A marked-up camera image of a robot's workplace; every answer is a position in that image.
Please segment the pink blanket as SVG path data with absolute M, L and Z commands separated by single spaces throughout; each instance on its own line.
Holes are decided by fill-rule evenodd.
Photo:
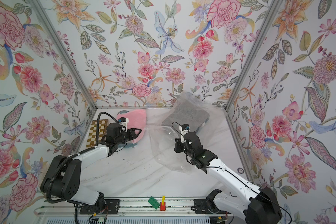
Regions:
M 138 138 L 132 140 L 131 143 L 135 144 L 143 138 L 145 127 L 147 123 L 147 113 L 146 110 L 137 109 L 132 111 L 121 111 L 117 114 L 116 119 L 121 119 L 122 117 L 128 119 L 127 128 L 139 128 L 142 132 L 139 134 Z

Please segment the clear plastic vacuum bag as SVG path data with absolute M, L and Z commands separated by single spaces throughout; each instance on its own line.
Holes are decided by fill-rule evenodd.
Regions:
M 152 154 L 162 166 L 180 173 L 203 167 L 198 155 L 206 150 L 225 123 L 226 111 L 182 93 L 173 107 L 147 125 Z

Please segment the grey blanket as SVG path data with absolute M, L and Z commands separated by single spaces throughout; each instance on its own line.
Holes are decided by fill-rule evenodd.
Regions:
M 173 122 L 177 122 L 181 125 L 188 124 L 190 131 L 198 132 L 209 118 L 209 113 L 201 108 L 198 103 L 180 99 L 175 102 L 171 111 L 163 119 L 161 126 L 170 127 Z

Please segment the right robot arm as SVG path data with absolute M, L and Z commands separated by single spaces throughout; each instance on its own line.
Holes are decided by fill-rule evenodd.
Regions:
M 239 176 L 210 150 L 204 149 L 196 132 L 183 130 L 175 140 L 175 152 L 184 153 L 187 162 L 219 180 L 227 189 L 207 196 L 212 206 L 244 219 L 247 224 L 277 224 L 283 217 L 275 193 Z

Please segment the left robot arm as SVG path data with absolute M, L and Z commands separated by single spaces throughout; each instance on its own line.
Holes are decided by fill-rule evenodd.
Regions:
M 119 145 L 137 139 L 141 133 L 140 128 L 128 129 L 124 122 L 114 122 L 106 127 L 106 135 L 96 146 L 70 156 L 56 156 L 40 187 L 46 194 L 46 201 L 82 204 L 103 210 L 106 207 L 104 194 L 81 186 L 81 172 L 99 160 L 112 156 Z

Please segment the red yellow clip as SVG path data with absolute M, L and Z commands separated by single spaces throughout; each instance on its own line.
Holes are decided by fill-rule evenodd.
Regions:
M 166 211 L 166 201 L 165 196 L 162 197 L 162 201 L 160 203 L 160 211 Z

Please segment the green tag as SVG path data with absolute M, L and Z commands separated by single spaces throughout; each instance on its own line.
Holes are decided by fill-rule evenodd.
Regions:
M 156 210 L 160 208 L 160 203 L 154 197 L 150 197 L 148 203 Z

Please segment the small circuit board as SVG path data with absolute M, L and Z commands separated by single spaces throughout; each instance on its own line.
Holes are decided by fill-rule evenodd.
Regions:
M 98 216 L 90 216 L 89 217 L 89 224 L 106 224 L 107 217 L 98 217 Z

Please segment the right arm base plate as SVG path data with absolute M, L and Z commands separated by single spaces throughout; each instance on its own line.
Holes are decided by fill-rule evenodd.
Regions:
M 206 198 L 204 199 L 194 199 L 193 206 L 191 206 L 191 210 L 195 212 L 195 214 L 225 214 L 225 211 L 218 210 L 217 207 L 214 207 L 211 202 L 208 202 Z

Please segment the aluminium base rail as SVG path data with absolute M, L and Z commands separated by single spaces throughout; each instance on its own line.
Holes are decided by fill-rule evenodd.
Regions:
M 198 216 L 192 210 L 195 199 L 203 197 L 166 197 L 166 210 L 155 209 L 148 202 L 148 197 L 119 197 L 118 214 L 113 217 L 133 217 L 133 216 Z M 51 204 L 45 201 L 43 205 L 34 210 L 37 217 L 72 217 L 74 206 L 68 202 Z

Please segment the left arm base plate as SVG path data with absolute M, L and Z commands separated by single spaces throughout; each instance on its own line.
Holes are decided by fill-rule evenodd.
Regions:
M 105 205 L 99 209 L 93 205 L 84 205 L 79 214 L 80 215 L 93 215 L 94 213 L 98 214 L 102 212 L 104 215 L 117 215 L 119 211 L 119 199 L 105 199 Z

